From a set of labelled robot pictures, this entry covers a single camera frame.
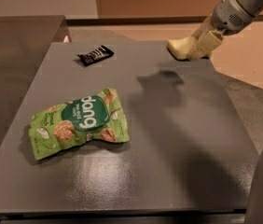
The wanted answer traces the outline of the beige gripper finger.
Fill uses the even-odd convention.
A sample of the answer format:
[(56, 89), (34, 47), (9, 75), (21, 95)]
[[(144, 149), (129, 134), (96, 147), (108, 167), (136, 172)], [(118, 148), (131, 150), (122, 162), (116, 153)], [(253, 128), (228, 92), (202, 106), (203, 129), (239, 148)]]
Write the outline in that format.
[(200, 25), (200, 27), (192, 34), (193, 37), (199, 38), (203, 32), (208, 32), (214, 29), (212, 23), (212, 16), (209, 15)]
[(191, 61), (196, 61), (203, 57), (209, 57), (212, 51), (219, 47), (222, 42), (223, 36), (220, 32), (203, 32), (198, 41), (190, 49), (187, 58)]

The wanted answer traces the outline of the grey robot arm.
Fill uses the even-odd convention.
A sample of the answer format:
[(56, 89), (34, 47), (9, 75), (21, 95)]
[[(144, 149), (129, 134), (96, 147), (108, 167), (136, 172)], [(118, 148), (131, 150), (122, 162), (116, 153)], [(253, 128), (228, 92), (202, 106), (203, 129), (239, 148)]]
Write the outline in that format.
[[(257, 16), (262, 11), (263, 0), (221, 0), (193, 34), (196, 43), (187, 57), (199, 59), (214, 50), (223, 37), (236, 35), (247, 27), (255, 28)], [(239, 50), (236, 53), (242, 63), (250, 64), (256, 70), (251, 81), (263, 84), (263, 27), (250, 43), (248, 52), (247, 55)], [(244, 224), (263, 224), (263, 150), (254, 172)]]

